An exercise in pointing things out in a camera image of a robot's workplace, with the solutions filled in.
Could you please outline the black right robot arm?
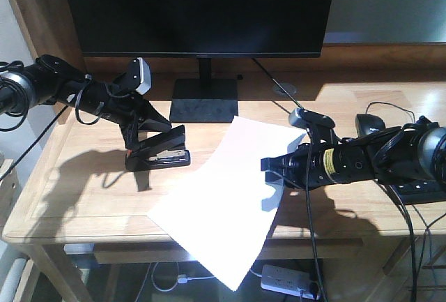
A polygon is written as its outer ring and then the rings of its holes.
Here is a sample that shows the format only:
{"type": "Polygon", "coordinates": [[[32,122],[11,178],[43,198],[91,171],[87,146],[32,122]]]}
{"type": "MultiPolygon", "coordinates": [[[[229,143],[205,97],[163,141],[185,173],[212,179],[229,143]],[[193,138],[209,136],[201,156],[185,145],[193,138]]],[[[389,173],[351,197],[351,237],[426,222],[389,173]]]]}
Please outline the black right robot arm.
{"type": "Polygon", "coordinates": [[[374,180],[402,210],[409,236],[413,224],[395,189],[416,181],[433,181],[445,190],[445,128],[421,116],[402,127],[384,128],[358,138],[339,139],[334,121],[303,108],[289,115],[289,123],[307,131],[309,143],[291,153],[261,159],[266,181],[278,179],[305,192],[332,184],[374,180]]]}

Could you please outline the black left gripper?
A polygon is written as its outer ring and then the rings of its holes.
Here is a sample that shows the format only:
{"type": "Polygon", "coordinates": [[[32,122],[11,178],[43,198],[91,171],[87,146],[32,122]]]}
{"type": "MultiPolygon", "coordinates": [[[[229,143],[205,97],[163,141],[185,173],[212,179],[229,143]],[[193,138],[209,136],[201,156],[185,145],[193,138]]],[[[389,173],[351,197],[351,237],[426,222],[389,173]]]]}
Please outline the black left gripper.
{"type": "Polygon", "coordinates": [[[131,151],[139,149],[138,130],[171,130],[171,122],[146,99],[138,93],[120,92],[114,84],[93,83],[93,114],[117,123],[125,148],[131,151]]]}

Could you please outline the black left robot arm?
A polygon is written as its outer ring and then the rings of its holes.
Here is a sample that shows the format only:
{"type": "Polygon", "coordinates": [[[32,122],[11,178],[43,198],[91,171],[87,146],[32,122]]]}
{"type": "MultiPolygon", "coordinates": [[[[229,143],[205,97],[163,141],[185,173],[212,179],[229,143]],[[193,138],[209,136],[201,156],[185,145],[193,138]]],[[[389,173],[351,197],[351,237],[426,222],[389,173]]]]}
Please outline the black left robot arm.
{"type": "Polygon", "coordinates": [[[21,117],[37,105],[63,103],[76,113],[118,124],[125,147],[137,149],[139,132],[171,130],[171,122],[144,98],[151,84],[150,67],[141,57],[131,60],[123,74],[107,83],[44,54],[30,66],[20,61],[1,64],[1,113],[21,117]]]}

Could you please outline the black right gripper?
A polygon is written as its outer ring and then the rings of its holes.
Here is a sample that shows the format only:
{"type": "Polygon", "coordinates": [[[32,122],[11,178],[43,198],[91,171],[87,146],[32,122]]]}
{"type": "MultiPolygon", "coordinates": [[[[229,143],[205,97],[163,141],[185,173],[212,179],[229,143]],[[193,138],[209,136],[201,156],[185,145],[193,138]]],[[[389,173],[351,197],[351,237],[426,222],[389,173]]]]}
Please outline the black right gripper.
{"type": "Polygon", "coordinates": [[[361,139],[351,139],[336,146],[324,144],[318,149],[301,144],[292,155],[262,158],[261,171],[266,172],[266,183],[282,182],[284,187],[299,189],[376,178],[367,145],[361,139]],[[278,174],[289,170],[288,178],[278,174]]]}

